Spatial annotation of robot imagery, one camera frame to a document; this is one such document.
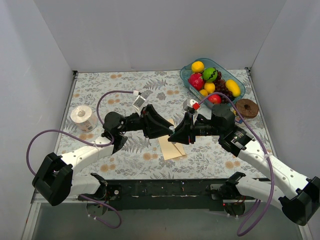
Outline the beige paper envelope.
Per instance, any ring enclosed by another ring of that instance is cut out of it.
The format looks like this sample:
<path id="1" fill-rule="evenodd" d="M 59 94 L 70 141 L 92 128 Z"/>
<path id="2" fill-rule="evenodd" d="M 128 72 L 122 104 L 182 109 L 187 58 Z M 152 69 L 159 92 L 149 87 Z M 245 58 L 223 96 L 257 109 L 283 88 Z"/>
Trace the beige paper envelope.
<path id="1" fill-rule="evenodd" d="M 158 138 L 160 149 L 165 161 L 185 156 L 185 150 L 181 143 L 172 143 L 168 141 L 169 136 Z"/>

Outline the green white glue stick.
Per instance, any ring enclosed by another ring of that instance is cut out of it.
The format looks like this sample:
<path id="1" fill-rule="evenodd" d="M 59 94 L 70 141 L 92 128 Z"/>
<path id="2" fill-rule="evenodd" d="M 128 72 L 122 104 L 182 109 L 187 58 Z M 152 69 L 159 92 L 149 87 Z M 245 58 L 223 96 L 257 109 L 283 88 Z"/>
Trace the green white glue stick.
<path id="1" fill-rule="evenodd" d="M 175 127 L 174 126 L 170 126 L 169 130 L 171 131 L 171 133 L 173 134 L 175 132 Z"/>

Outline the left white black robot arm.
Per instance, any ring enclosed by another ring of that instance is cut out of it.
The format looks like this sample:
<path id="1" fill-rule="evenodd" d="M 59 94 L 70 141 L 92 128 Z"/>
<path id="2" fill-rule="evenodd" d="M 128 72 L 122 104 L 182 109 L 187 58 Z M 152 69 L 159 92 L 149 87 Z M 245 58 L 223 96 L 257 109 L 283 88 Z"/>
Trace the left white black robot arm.
<path id="1" fill-rule="evenodd" d="M 107 195 L 107 181 L 97 173 L 78 173 L 99 159 L 118 152 L 126 143 L 126 132 L 142 131 L 149 139 L 171 135 L 172 123 L 161 117 L 151 104 L 140 113 L 123 116 L 109 112 L 103 123 L 104 132 L 85 146 L 62 155 L 49 153 L 35 173 L 32 186 L 52 205 L 57 206 L 69 196 L 101 201 Z"/>

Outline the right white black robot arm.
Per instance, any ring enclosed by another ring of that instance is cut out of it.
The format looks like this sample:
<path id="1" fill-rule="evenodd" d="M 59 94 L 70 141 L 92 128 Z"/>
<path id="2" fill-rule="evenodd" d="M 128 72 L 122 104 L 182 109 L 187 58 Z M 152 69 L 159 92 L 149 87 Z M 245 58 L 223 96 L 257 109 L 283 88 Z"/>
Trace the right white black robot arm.
<path id="1" fill-rule="evenodd" d="M 308 223 L 320 207 L 319 177 L 309 178 L 268 154 L 257 137 L 235 124 L 235 114 L 227 105 L 214 106 L 210 119 L 201 114 L 194 117 L 194 113 L 194 110 L 185 113 L 168 141 L 189 145 L 197 136 L 218 136 L 224 150 L 255 167 L 271 182 L 268 185 L 235 173 L 226 183 L 230 198 L 245 195 L 270 202 L 295 224 Z"/>

